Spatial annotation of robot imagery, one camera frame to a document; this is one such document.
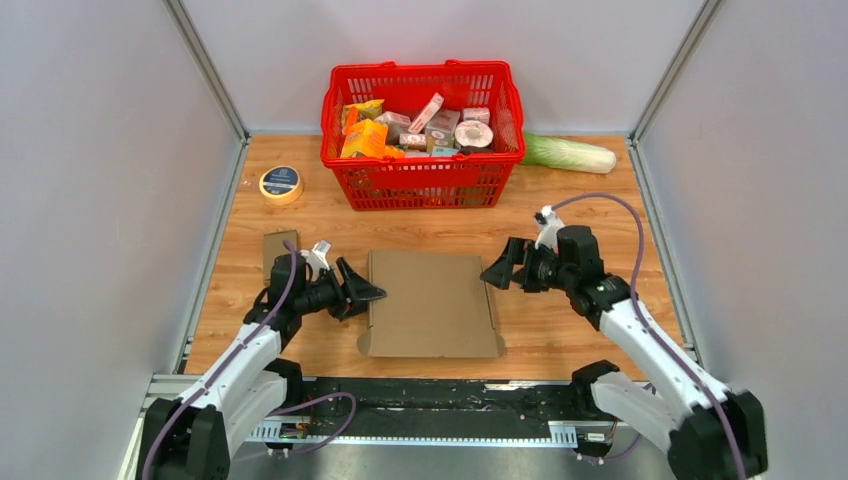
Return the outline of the large cardboard sheet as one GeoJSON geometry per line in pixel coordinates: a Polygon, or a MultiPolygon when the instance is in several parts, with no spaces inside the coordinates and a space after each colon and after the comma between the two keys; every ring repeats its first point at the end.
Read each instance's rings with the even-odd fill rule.
{"type": "Polygon", "coordinates": [[[369,281],[386,292],[368,308],[361,354],[374,358],[494,359],[504,354],[478,255],[373,250],[369,281]]]}

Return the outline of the small brown cardboard box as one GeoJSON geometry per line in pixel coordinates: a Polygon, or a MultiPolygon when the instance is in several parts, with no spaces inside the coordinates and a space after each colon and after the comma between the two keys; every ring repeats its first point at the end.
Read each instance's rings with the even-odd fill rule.
{"type": "Polygon", "coordinates": [[[266,233],[262,240],[262,277],[263,284],[268,286],[271,280],[271,270],[277,257],[289,253],[284,245],[288,241],[296,249],[299,248],[299,235],[296,230],[284,230],[266,233]]]}

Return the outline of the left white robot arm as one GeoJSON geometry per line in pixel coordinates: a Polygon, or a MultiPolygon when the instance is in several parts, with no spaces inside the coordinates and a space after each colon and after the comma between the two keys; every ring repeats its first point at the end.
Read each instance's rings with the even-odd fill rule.
{"type": "Polygon", "coordinates": [[[308,408],[302,369],[280,355],[305,316],[344,321],[386,297],[344,258],[326,259],[328,243],[278,256],[225,352],[173,399],[158,398],[143,423],[139,479],[226,479],[234,454],[267,417],[308,408]]]}

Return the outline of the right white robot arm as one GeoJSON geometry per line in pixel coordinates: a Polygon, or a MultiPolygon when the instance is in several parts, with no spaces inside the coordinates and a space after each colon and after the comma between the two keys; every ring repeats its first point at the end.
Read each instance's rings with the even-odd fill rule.
{"type": "Polygon", "coordinates": [[[570,404],[579,416],[602,412],[631,425],[666,455],[678,479],[750,479],[769,466],[765,415],[749,391],[734,392],[692,360],[650,316],[631,286],[606,272],[587,226],[571,225],[536,240],[511,237],[480,275],[506,290],[551,289],[617,344],[647,376],[648,392],[608,361],[572,375],[570,404]]]}

